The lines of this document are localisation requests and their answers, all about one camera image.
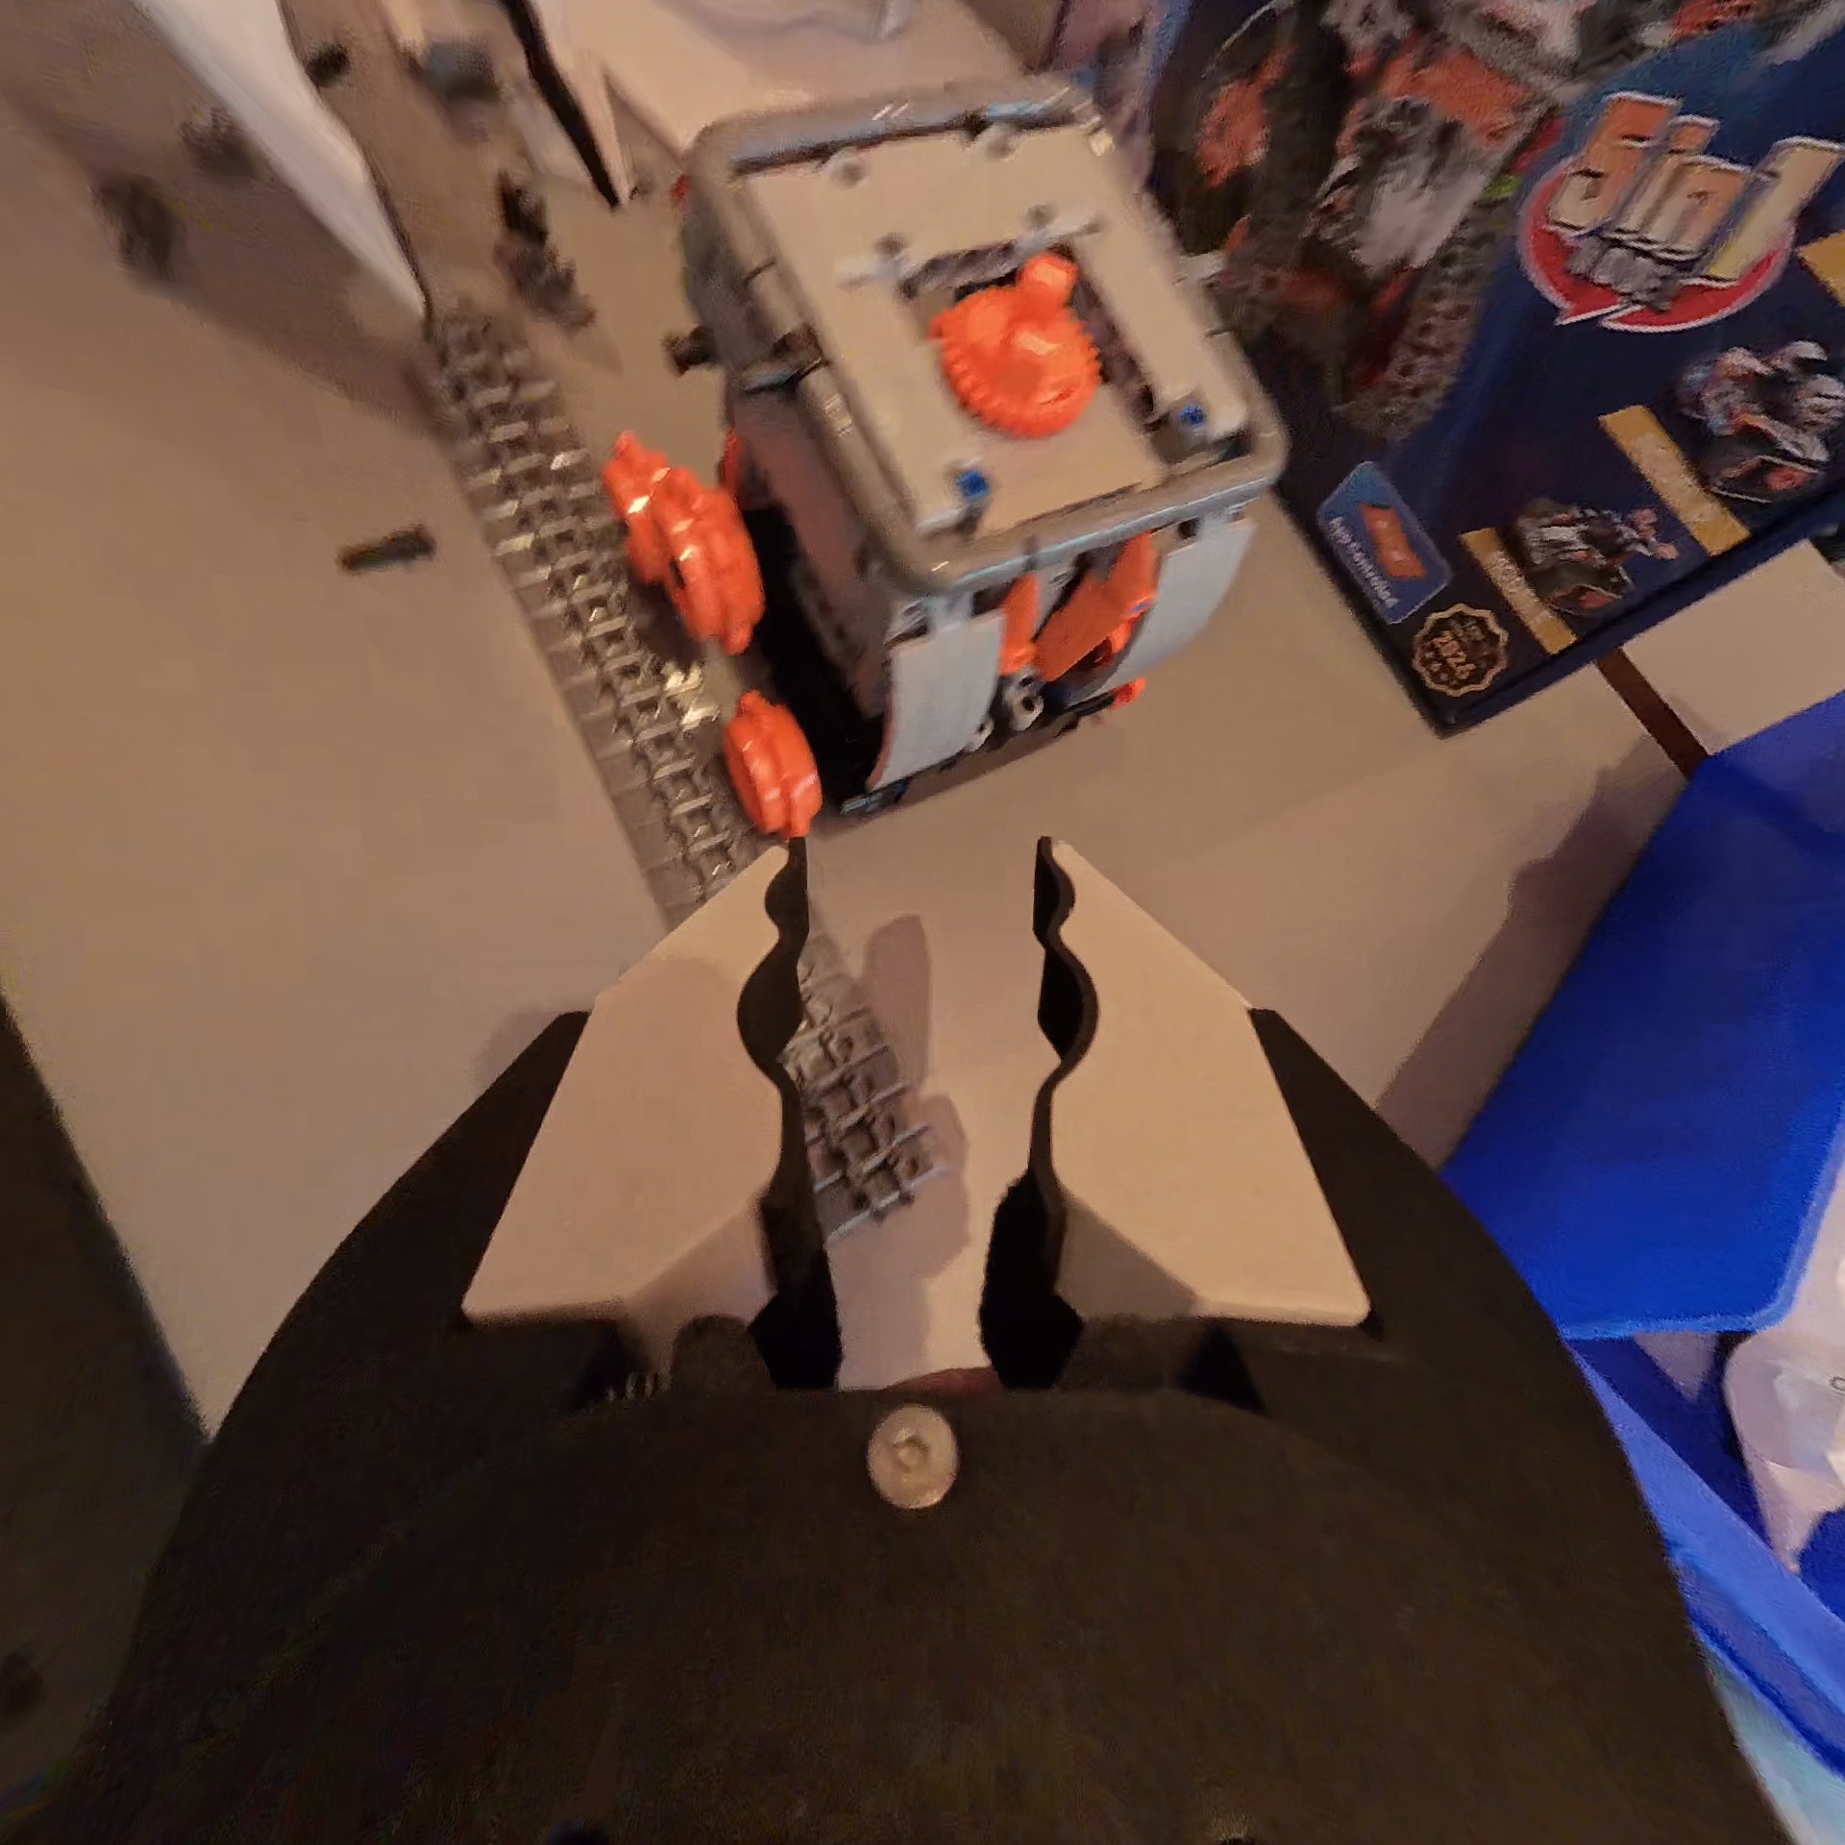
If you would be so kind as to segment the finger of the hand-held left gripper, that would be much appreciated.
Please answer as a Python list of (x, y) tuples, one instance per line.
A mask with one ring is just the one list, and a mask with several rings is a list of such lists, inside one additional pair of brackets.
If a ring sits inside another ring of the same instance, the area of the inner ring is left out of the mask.
[(594, 200), (628, 202), (632, 172), (618, 135), (603, 57), (571, 43), (541, 0), (498, 0), (520, 43), (527, 82), (571, 152), (555, 172), (585, 180)]
[(343, 253), (411, 315), (426, 315), (420, 262), (376, 194), (353, 131), (320, 99), (273, 0), (135, 0), (178, 67), (243, 123), (289, 194), (343, 238)]

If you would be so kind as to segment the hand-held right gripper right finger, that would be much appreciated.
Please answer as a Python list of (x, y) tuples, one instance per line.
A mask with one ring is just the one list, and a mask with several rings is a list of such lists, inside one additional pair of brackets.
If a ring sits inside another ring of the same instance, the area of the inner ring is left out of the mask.
[(1035, 1027), (1025, 1174), (981, 1260), (981, 1351), (1053, 1388), (1083, 1334), (1349, 1334), (1370, 1293), (1349, 1260), (1259, 1003), (1066, 839), (1035, 839)]

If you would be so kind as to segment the clear plastic bags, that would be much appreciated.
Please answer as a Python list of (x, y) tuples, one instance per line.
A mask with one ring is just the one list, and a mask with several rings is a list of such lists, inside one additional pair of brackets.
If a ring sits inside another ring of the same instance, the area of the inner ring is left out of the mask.
[(1787, 1322), (1724, 1360), (1724, 1414), (1744, 1451), (1760, 1535), (1787, 1566), (1845, 1511), (1845, 1267), (1807, 1262)]

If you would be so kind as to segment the blue printed toy box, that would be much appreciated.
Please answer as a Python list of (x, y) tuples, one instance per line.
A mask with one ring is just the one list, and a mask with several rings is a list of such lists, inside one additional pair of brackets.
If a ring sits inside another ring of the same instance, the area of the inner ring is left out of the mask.
[(1188, 4), (1150, 131), (1433, 723), (1839, 518), (1839, 4)]

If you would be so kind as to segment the blue plastic bin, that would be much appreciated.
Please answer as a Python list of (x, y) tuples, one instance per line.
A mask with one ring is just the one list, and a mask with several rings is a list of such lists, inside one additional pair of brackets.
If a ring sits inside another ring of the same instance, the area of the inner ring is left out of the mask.
[(1845, 700), (1686, 782), (1445, 1160), (1599, 1388), (1708, 1644), (1839, 1774), (1839, 1516), (1787, 1566), (1724, 1360), (1839, 1260)]

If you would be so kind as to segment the black short connector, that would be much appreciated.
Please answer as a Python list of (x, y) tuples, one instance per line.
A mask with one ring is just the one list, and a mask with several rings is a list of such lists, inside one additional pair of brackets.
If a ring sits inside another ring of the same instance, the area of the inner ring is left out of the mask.
[(141, 279), (172, 279), (178, 269), (178, 214), (141, 172), (97, 180), (97, 207), (115, 226), (115, 253)]

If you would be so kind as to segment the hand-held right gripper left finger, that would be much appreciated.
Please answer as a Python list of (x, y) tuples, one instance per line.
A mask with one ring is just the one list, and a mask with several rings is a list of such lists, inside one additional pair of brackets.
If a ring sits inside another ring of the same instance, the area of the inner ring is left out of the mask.
[(835, 1388), (839, 1293), (806, 1120), (806, 844), (758, 851), (585, 1003), (465, 1283), (472, 1322), (618, 1322), (652, 1371), (700, 1320), (738, 1320), (779, 1388)]

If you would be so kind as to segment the single grey track link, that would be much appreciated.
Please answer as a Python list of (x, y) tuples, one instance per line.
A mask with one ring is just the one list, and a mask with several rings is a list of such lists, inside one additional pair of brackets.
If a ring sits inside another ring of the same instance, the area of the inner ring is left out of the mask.
[(581, 294), (575, 262), (555, 259), (553, 244), (502, 238), (498, 262), (502, 262), (502, 277), (507, 277), (507, 286), (520, 294), (527, 309), (541, 309), (565, 331), (594, 321), (594, 298)]

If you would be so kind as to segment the grey orange toy block vehicle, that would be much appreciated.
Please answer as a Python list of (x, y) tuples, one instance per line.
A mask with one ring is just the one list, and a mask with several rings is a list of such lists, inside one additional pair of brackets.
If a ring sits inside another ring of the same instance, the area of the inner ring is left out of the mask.
[(1285, 438), (1078, 88), (721, 120), (678, 244), (721, 481), (624, 431), (603, 494), (638, 586), (757, 673), (721, 730), (757, 831), (1043, 748), (1209, 628)]

